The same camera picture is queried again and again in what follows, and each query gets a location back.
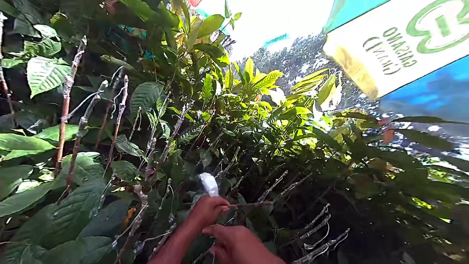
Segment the banner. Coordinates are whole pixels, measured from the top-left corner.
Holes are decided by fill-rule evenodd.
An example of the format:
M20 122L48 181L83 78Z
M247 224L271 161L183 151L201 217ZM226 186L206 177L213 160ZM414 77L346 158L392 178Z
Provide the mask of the banner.
M376 99L468 55L468 13L469 0L391 0L328 33L324 52Z

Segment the large green leaf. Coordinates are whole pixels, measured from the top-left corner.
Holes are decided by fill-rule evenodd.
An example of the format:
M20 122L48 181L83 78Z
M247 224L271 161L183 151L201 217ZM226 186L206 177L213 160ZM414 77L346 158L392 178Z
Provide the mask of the large green leaf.
M142 112L148 112L163 93L163 85L157 82L146 82L137 86L130 98L130 112L133 117L137 116L138 108Z
M31 175L33 167L31 165L19 165L13 167L0 168L0 200L7 197L23 179Z
M207 105L210 98L212 98L212 80L211 75L205 76L204 87L201 91L201 98L204 100L204 106Z
M453 124L468 124L463 122L446 121L435 116L407 116L402 118L394 119L392 122L414 122L414 123L425 123L425 124L437 124L437 123L453 123Z
M127 140L127 137L123 134L117 136L116 138L116 146L119 150L123 152L133 155L133 156L143 156L144 152L139 149L137 145Z
M278 78L282 76L283 76L283 73L281 73L279 70L273 70L269 72L269 74L267 74L267 76L262 78L260 81L256 82L252 86L252 89L260 90L262 88L269 88L275 84Z
M134 11L135 15L140 17L143 21L147 21L152 16L156 15L157 13L153 11L147 3L140 1L140 0L121 0L122 3L126 4L132 11Z
M66 124L65 125L65 140L71 140L75 137L78 132L78 125ZM52 126L44 129L41 133L34 135L34 138L40 138L44 140L59 141L60 137L60 125Z
M187 50L192 50L194 44L197 40L197 35L199 34L200 27L202 26L202 19L196 17L191 24L191 30L189 36L187 37Z
M101 195L106 187L102 178L85 181L65 200L55 206L52 221L41 246L54 248L77 238L90 218L98 213Z
M410 141L420 143L428 148L436 148L442 151L451 151L454 148L453 143L426 132L411 129L394 129L394 131L403 134Z
M87 245L83 239L67 241L47 252L41 261L48 264L80 264L86 248Z
M137 168L128 161L111 162L111 168L117 177L127 182L135 180L135 177L139 176Z
M32 205L41 199L53 186L52 182L15 194L0 202L0 217L11 215Z
M89 156L94 152L79 152L75 159L75 170L73 173L73 182L78 185L83 184L86 179L98 179L103 177L104 169L101 164L96 163ZM72 155L67 155L62 160L62 170L54 181L54 188L65 186L65 177L70 169Z
M247 59L244 71L249 74L249 80L254 79L254 62L252 61L251 57Z
M0 134L0 149L10 151L2 157L3 160L38 154L53 148L53 145L42 139L16 134Z
M335 75L331 75L322 86L321 90L318 93L316 105L320 106L327 99L333 87L335 87Z
M3 252L3 263L4 264L21 264L21 256L24 250L28 246L33 247L33 252L45 253L45 249L36 246L43 236L45 235L50 219L52 218L51 211L54 205L49 204L41 209L39 212L34 214L31 218L26 221L19 230L17 230L9 244L7 244L5 251Z
M63 61L34 57L28 62L26 68L28 84L31 89L31 98L36 94L47 92L65 82L72 68Z
M221 27L225 18L222 15L212 15L202 22L202 26L197 34L197 38L201 38L212 34L215 30Z
M114 238L127 215L131 200L117 200L101 209L97 216L80 232L78 237L106 236Z

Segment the young yellow-green leaf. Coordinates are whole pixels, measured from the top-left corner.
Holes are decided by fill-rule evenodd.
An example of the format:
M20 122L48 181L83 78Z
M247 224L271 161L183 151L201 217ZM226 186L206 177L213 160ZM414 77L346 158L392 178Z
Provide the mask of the young yellow-green leaf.
M262 88L269 88L275 84L278 78L282 76L283 76L283 73L281 73L279 70L273 70L269 72L269 74L267 74L267 76L262 78L260 81L256 82L252 86L252 89L260 90Z
M67 124L65 126L65 140L71 140L75 138L76 133L78 132L78 125L76 124ZM44 140L53 140L59 141L60 134L60 125L48 127L41 131L41 133L34 135L34 138L40 138Z
M236 14L233 16L233 19L234 19L234 20L240 19L240 18L241 18L241 14L242 14L241 12L236 13Z
M36 94L52 90L65 82L72 68L57 59L31 58L26 67L31 98Z
M142 112L151 110L156 101L163 94L163 85L157 82L142 83L132 94L130 98L130 113L133 118L137 116L138 108L142 108Z
M244 70L247 74L249 74L249 80L254 79L254 62L252 61L251 57L248 58L246 61L246 66L244 67Z
M121 0L121 2L134 11L135 15L140 17L143 21L147 21L152 16L157 15L147 3L141 0Z
M204 87L201 91L202 98L204 100L204 106L208 103L208 100L212 97L212 80L211 75L205 76Z
M23 179L31 175L33 167L31 165L19 165L13 167L0 168L0 200L7 197Z
M32 205L35 201L41 199L52 186L52 182L47 182L1 201L0 217L11 215Z
M335 87L335 75L331 75L329 79L324 83L321 90L318 93L318 99L316 105L321 105L331 93L332 88Z
M225 0L225 17L226 18L230 18L231 16L231 10L230 8L228 7L228 2L227 0Z
M16 134L0 134L0 149L10 151L2 157L3 160L38 154L53 148L53 145L42 139Z
M202 22L202 26L197 34L197 38L205 37L212 34L215 30L221 27L225 18L222 15L212 15Z
M196 17L191 25L191 30L189 36L187 37L187 50L190 51L194 47L196 40L198 39L198 34L200 32L200 27L202 26L202 19Z

